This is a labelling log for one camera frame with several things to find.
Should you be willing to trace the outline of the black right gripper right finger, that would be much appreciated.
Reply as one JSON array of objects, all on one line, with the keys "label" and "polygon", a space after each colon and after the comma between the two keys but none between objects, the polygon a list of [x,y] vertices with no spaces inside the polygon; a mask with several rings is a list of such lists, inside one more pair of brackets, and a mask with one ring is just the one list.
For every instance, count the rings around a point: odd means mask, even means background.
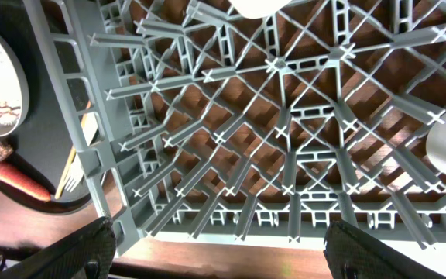
[{"label": "black right gripper right finger", "polygon": [[334,279],[443,277],[343,220],[329,225],[324,257]]}]

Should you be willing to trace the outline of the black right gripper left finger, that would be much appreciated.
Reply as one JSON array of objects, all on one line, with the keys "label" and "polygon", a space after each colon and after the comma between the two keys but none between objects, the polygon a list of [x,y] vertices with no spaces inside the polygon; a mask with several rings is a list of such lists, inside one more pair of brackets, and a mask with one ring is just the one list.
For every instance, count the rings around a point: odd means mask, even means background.
[{"label": "black right gripper left finger", "polygon": [[0,272],[0,279],[108,277],[116,251],[112,220],[101,217],[24,261]]}]

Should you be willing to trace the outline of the white plastic fork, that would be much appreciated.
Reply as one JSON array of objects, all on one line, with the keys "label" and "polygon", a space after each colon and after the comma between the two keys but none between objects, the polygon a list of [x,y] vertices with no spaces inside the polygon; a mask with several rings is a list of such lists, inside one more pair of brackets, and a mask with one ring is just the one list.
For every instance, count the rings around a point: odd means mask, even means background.
[{"label": "white plastic fork", "polygon": [[[84,114],[81,120],[81,128],[86,144],[91,145],[98,134],[98,121],[94,113]],[[72,193],[84,178],[85,171],[81,160],[81,153],[75,152],[74,159],[65,177],[64,190]]]}]

